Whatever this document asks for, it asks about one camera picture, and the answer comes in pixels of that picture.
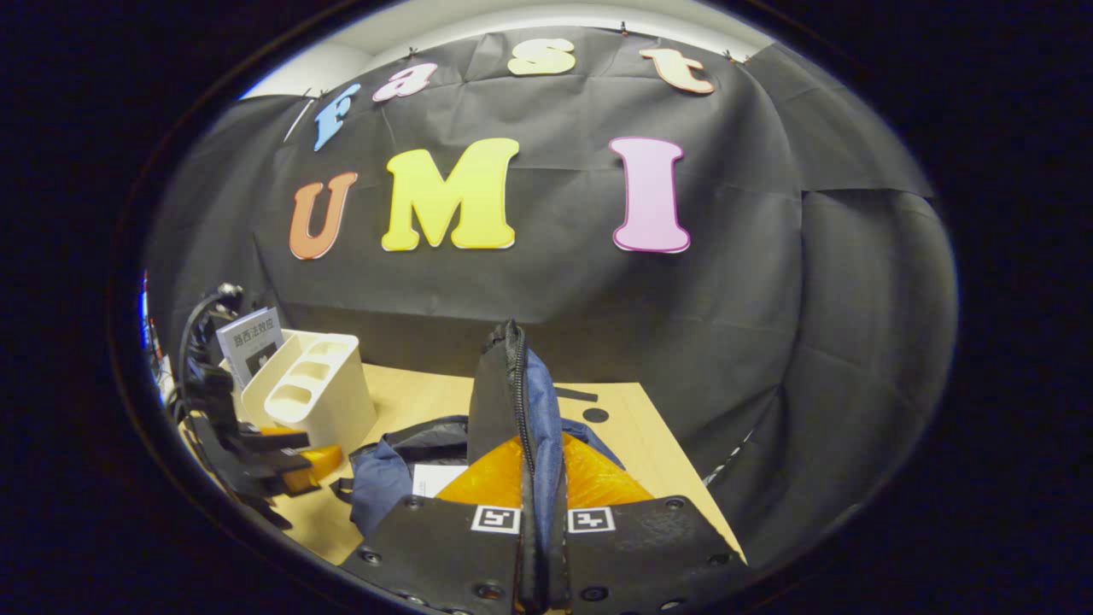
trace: white paper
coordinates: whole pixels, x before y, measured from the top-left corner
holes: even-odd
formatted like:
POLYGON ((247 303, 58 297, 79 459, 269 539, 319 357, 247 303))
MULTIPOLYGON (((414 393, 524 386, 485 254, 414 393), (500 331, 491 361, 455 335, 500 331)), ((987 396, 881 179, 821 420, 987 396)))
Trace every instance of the white paper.
POLYGON ((413 465, 413 495, 435 498, 442 489, 467 470, 466 465, 413 465))

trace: letter m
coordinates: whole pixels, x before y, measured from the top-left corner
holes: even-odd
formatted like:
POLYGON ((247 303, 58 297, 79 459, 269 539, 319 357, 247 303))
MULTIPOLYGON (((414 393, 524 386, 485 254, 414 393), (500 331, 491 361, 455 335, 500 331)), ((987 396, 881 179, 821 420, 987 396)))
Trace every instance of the letter m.
POLYGON ((474 141, 451 169, 440 177, 427 150, 412 150, 392 157, 387 169, 395 175, 391 223, 380 243, 388 251, 418 247, 412 216, 433 247, 440 245, 460 205, 459 225, 451 243, 462 248, 503 248, 513 245, 516 232, 505 223, 505 175, 508 161, 520 149, 513 139, 474 141))

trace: table surface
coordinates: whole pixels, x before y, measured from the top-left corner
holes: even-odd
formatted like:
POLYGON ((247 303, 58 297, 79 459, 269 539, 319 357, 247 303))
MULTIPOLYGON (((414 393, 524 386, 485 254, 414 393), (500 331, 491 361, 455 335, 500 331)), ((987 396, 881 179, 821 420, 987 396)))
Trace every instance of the table surface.
MULTIPOLYGON (((470 407, 474 382, 471 378, 367 364, 363 365, 363 369, 377 419, 361 445, 376 442, 384 434, 426 421, 467 414, 470 407)), ((653 497, 689 498, 743 558, 728 522, 640 385, 556 385, 599 397, 596 402, 560 398, 563 418, 588 424, 626 466, 626 472, 653 497), (587 422, 583 414, 592 407, 606 411, 607 421, 587 422)), ((320 481, 321 489, 295 498, 273 498, 273 510, 293 524, 285 534, 334 565, 344 561, 362 540, 361 533, 349 520, 350 506, 334 497, 329 488, 337 480, 352 476, 351 465, 343 462, 337 472, 320 481)))

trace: white desk organizer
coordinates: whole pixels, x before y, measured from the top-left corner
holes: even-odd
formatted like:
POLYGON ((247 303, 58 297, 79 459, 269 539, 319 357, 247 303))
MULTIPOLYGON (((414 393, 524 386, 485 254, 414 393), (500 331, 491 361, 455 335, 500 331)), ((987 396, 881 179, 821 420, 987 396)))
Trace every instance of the white desk organizer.
MULTIPOLYGON (((270 369, 285 351, 290 351, 284 357, 289 360, 294 354, 289 348, 293 340, 304 351, 283 376, 279 375, 262 404, 262 414, 274 425, 306 431, 314 449, 340 445, 348 456, 361 446, 376 423, 376 410, 361 367, 360 343, 352 335, 296 335, 285 341, 259 374, 270 369)), ((254 386, 251 382, 243 394, 248 414, 257 405, 247 403, 247 392, 254 386)))
MULTIPOLYGON (((252 423, 258 427, 277 427, 273 419, 266 414, 266 398, 269 398, 289 368, 304 354, 304 348, 322 338, 322 334, 306 331, 281 330, 281 333, 284 334, 284 344, 258 370, 247 388, 243 391, 236 387, 232 388, 232 402, 239 421, 252 423)), ((232 369, 227 360, 221 362, 220 367, 225 370, 232 369)))

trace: black strip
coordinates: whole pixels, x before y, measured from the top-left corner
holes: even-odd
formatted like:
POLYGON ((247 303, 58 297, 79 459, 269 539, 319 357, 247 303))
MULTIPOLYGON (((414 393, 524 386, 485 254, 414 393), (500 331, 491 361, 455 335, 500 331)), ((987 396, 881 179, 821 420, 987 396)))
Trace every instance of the black strip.
POLYGON ((567 400, 580 400, 581 402, 598 402, 600 400, 600 397, 595 393, 583 393, 580 391, 574 391, 572 389, 562 389, 561 387, 555 387, 554 393, 559 398, 565 398, 567 400))

